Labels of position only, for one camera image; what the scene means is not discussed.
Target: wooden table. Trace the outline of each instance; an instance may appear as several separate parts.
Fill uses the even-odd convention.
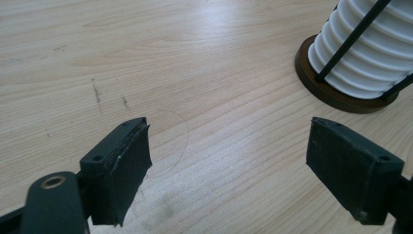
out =
[[[154,166],[123,228],[93,233],[389,233],[362,226],[305,164],[313,116],[413,174],[413,87],[386,109],[334,109],[302,85],[300,44],[337,1],[2,1],[0,215],[123,121],[148,118]]]

